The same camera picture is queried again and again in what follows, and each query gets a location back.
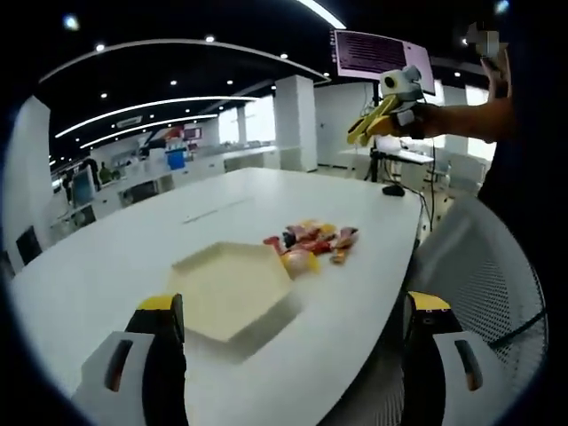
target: desk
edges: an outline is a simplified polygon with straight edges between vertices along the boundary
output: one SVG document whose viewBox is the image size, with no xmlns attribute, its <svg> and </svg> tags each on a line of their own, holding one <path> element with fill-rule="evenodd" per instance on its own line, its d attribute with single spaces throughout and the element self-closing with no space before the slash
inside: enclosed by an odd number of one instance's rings
<svg viewBox="0 0 568 426">
<path fill-rule="evenodd" d="M 38 362 L 68 396 L 82 363 L 172 263 L 216 241 L 260 243 L 306 218 L 360 229 L 344 266 L 293 283 L 299 313 L 239 363 L 186 332 L 185 404 L 194 426 L 315 425 L 353 381 L 391 314 L 421 215 L 418 196 L 382 185 L 244 169 L 160 194 L 49 248 L 10 286 Z M 217 210 L 213 214 L 205 213 Z M 189 217 L 201 217 L 183 225 Z"/>
<path fill-rule="evenodd" d="M 343 154 L 357 155 L 357 156 L 363 156 L 363 157 L 369 158 L 370 153 L 371 153 L 370 146 L 366 146 L 366 147 L 346 149 L 344 151 L 341 151 L 339 154 L 341 154 L 341 155 L 343 155 Z M 428 163 L 434 161 L 434 159 L 432 157 L 429 157 L 428 155 L 414 153 L 414 152 L 409 151 L 407 149 L 401 149 L 400 151 L 396 151 L 396 152 L 393 152 L 393 153 L 384 153 L 384 154 L 391 157 L 391 158 L 389 158 L 389 160 L 399 161 L 399 162 L 411 162 L 413 164 L 421 164 L 422 165 L 422 164 L 428 164 Z"/>
</svg>

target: curved light strip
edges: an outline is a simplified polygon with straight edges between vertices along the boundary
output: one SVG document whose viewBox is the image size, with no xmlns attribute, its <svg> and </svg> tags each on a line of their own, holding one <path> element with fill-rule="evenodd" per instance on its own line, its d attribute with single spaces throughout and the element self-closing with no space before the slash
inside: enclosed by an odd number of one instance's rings
<svg viewBox="0 0 568 426">
<path fill-rule="evenodd" d="M 87 146 L 95 145 L 98 142 L 102 142 L 103 140 L 107 140 L 107 139 L 114 138 L 114 137 L 119 136 L 119 135 L 123 135 L 124 133 L 128 133 L 129 131 L 136 131 L 136 130 L 146 129 L 148 127 L 161 126 L 162 124 L 168 124 L 169 122 L 186 122 L 186 121 L 189 121 L 189 120 L 200 120 L 200 119 L 204 119 L 204 118 L 217 118 L 217 117 L 218 117 L 217 114 L 206 114 L 206 115 L 194 115 L 194 116 L 191 116 L 191 117 L 172 118 L 171 120 L 164 120 L 163 122 L 151 122 L 150 124 L 144 124 L 143 126 L 133 127 L 132 129 L 117 131 L 116 133 L 113 133 L 112 135 L 108 135 L 108 136 L 104 136 L 103 138 L 98 138 L 98 139 L 92 140 L 91 142 L 89 142 L 87 144 L 79 146 L 79 148 L 83 149 L 83 148 L 86 148 Z"/>
<path fill-rule="evenodd" d="M 313 12 L 317 13 L 321 18 L 327 21 L 335 29 L 346 29 L 347 27 L 331 12 L 323 7 L 321 4 L 314 2 L 313 0 L 296 0 L 303 4 L 305 7 L 312 9 Z"/>
<path fill-rule="evenodd" d="M 89 120 L 85 120 L 84 122 L 79 122 L 74 126 L 71 126 L 68 129 L 65 129 L 55 135 L 55 138 L 61 138 L 63 135 L 67 135 L 70 131 L 77 130 L 80 127 L 83 127 L 87 124 L 95 122 L 97 120 L 102 120 L 103 118 L 110 117 L 111 115 L 126 113 L 128 111 L 133 111 L 135 109 L 146 108 L 146 107 L 155 107 L 156 105 L 164 105 L 164 104 L 174 104 L 177 102 L 193 102 L 197 100 L 259 100 L 259 98 L 253 98 L 250 96 L 198 96 L 193 98 L 177 98 L 177 99 L 166 99 L 166 100 L 156 100 L 155 102 L 148 102 L 147 104 L 140 104 L 135 106 L 128 106 L 123 109 L 117 109 L 116 111 L 111 111 L 110 113 L 102 114 L 97 117 L 90 118 Z"/>
<path fill-rule="evenodd" d="M 151 45 L 151 44 L 197 44 L 197 45 L 208 46 L 208 47 L 210 47 L 210 46 L 222 47 L 224 49 L 232 49 L 234 51 L 244 51 L 246 53 L 252 53 L 252 54 L 258 55 L 258 56 L 264 56 L 265 58 L 268 58 L 268 59 L 278 60 L 279 62 L 282 62 L 284 64 L 291 65 L 293 67 L 302 69 L 303 71 L 305 71 L 307 73 L 316 75 L 317 77 L 321 78 L 322 80 L 325 80 L 327 82 L 331 82 L 330 78 L 325 77 L 323 74 L 321 74 L 321 73 L 319 73 L 319 72 L 317 72 L 317 71 L 315 71 L 311 68 L 305 67 L 303 65 L 300 65 L 300 64 L 295 63 L 295 62 L 288 60 L 288 59 L 282 59 L 279 56 L 272 55 L 271 53 L 266 53 L 265 51 L 257 51 L 255 49 L 250 49 L 249 47 L 243 47 L 243 46 L 238 46 L 236 44 L 229 44 L 229 43 L 219 43 L 219 42 L 207 43 L 205 40 L 193 40 L 193 39 L 188 39 L 188 38 L 164 38 L 164 39 L 141 40 L 141 41 L 137 41 L 137 42 L 115 44 L 114 46 L 105 47 L 105 50 L 103 50 L 103 51 L 90 51 L 89 53 L 85 53 L 84 55 L 81 55 L 78 58 L 71 59 L 70 61 L 66 62 L 65 64 L 55 68 L 49 74 L 45 75 L 39 81 L 39 83 L 43 83 L 45 80 L 53 77 L 58 72 L 63 71 L 65 68 L 71 67 L 72 65 L 78 64 L 79 62 L 82 62 L 82 61 L 84 61 L 88 58 L 92 58 L 93 56 L 104 55 L 105 53 L 108 53 L 110 51 L 118 51 L 120 49 L 125 49 L 125 48 L 128 48 L 128 47 L 148 46 L 148 45 Z"/>
</svg>

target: black cable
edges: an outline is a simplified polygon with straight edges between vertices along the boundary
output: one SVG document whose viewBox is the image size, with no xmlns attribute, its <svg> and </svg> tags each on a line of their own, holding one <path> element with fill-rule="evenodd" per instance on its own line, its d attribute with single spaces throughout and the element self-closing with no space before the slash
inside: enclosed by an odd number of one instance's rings
<svg viewBox="0 0 568 426">
<path fill-rule="evenodd" d="M 424 195 L 420 191 L 416 191 L 415 189 L 409 188 L 408 186 L 403 185 L 401 182 L 394 180 L 394 177 L 389 172 L 386 163 L 383 164 L 383 168 L 384 168 L 384 172 L 386 173 L 387 178 L 388 178 L 387 182 L 392 183 L 394 185 L 401 186 L 404 189 L 410 191 L 411 193 L 415 193 L 416 195 L 418 195 L 420 197 L 420 202 L 421 202 L 422 206 L 424 207 L 424 209 L 426 210 L 426 217 L 428 218 L 430 223 L 432 223 L 432 216 L 430 215 L 430 211 L 428 210 L 428 202 L 426 202 L 426 198 L 424 197 Z"/>
<path fill-rule="evenodd" d="M 493 340 L 492 342 L 488 343 L 489 347 L 495 351 L 497 349 L 502 348 L 503 346 L 507 346 L 511 340 L 513 340 L 521 333 L 524 333 L 526 330 L 528 330 L 530 327 L 536 324 L 539 320 L 541 320 L 544 317 L 545 313 L 546 309 L 542 308 L 542 310 L 539 313 L 537 313 L 534 317 L 526 321 L 525 324 L 523 324 L 521 327 L 518 327 L 513 331 L 511 331 L 510 333 L 507 333 L 503 337 L 500 337 L 497 340 Z"/>
<path fill-rule="evenodd" d="M 422 94 L 422 98 L 424 99 L 424 104 L 428 104 L 426 97 Z M 432 172 L 431 172 L 431 180 L 430 180 L 430 190 L 432 192 L 432 216 L 430 217 L 430 232 L 433 231 L 434 228 L 434 214 L 436 212 L 436 205 L 435 205 L 435 196 L 434 196 L 434 175 L 436 173 L 436 143 L 434 142 L 434 138 L 430 138 L 432 141 L 432 158 L 434 162 L 432 163 Z"/>
</svg>

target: ceiling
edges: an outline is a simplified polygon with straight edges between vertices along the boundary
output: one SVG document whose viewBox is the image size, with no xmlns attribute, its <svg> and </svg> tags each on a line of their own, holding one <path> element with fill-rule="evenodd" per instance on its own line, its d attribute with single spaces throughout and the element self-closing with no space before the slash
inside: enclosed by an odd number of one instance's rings
<svg viewBox="0 0 568 426">
<path fill-rule="evenodd" d="M 203 40 L 215 36 L 230 43 L 264 51 L 317 73 L 334 76 L 331 26 L 296 0 L 173 0 L 164 4 L 133 0 L 58 2 L 41 17 L 30 17 L 27 28 L 38 37 L 26 56 L 22 73 L 39 80 L 69 60 L 94 52 L 97 43 L 154 39 Z M 491 2 L 467 0 L 319 0 L 348 29 L 392 36 L 423 45 L 430 56 L 477 62 L 460 44 L 468 23 L 482 19 Z M 77 31 L 65 30 L 62 17 L 73 13 Z M 84 155 L 79 146 L 114 133 L 119 120 L 143 115 L 143 122 L 167 120 L 213 110 L 217 101 L 152 106 L 86 125 L 60 138 L 54 135 L 93 116 L 133 105 L 196 96 L 263 96 L 274 81 L 292 74 L 323 81 L 320 76 L 276 59 L 214 45 L 152 44 L 107 49 L 67 67 L 35 87 L 36 96 L 51 109 L 51 153 L 57 158 Z M 239 103 L 229 103 L 225 108 Z"/>
</svg>

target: hexagonal tray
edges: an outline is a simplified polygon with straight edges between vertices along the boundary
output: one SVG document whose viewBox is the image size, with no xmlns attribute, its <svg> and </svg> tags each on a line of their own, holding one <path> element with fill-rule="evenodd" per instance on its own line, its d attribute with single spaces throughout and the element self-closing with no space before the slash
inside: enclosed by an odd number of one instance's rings
<svg viewBox="0 0 568 426">
<path fill-rule="evenodd" d="M 184 302 L 184 324 L 227 342 L 291 289 L 273 247 L 218 242 L 172 265 L 168 291 Z"/>
</svg>

